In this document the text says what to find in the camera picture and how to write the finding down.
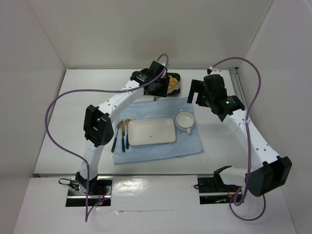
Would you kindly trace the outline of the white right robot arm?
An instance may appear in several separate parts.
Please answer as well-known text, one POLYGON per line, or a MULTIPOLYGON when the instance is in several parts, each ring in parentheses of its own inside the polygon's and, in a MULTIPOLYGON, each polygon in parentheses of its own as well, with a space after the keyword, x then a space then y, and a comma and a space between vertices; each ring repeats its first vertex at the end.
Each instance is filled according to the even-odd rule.
POLYGON ((193 79, 187 103, 209 107, 221 122, 225 123, 248 154, 247 169, 225 166, 216 170, 224 185, 244 186, 260 197, 285 184, 292 167, 291 160, 281 157, 264 139, 237 96, 227 94, 221 75, 207 75, 202 81, 193 79))

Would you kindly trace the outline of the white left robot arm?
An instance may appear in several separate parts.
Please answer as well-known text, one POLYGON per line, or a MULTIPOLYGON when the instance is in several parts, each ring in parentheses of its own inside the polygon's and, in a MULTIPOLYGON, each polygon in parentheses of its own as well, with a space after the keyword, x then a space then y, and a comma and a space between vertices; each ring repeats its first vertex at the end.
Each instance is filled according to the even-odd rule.
POLYGON ((76 181, 89 194, 96 186, 98 164, 103 148, 114 136, 113 122, 132 102, 150 94, 167 96, 169 77, 166 63, 153 61, 149 68, 133 72, 120 92, 99 106, 89 105, 85 112, 84 161, 76 173, 76 181))

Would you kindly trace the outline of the orange striped bread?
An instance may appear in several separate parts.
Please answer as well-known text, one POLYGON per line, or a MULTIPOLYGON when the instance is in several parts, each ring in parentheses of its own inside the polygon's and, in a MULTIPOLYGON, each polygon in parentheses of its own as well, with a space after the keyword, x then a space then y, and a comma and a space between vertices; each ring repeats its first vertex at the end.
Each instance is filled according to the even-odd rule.
POLYGON ((169 82, 169 86, 168 86, 168 90, 172 90, 175 88, 175 86, 178 83, 178 80, 174 77, 172 77, 171 75, 168 75, 168 77, 170 78, 170 82, 169 82))

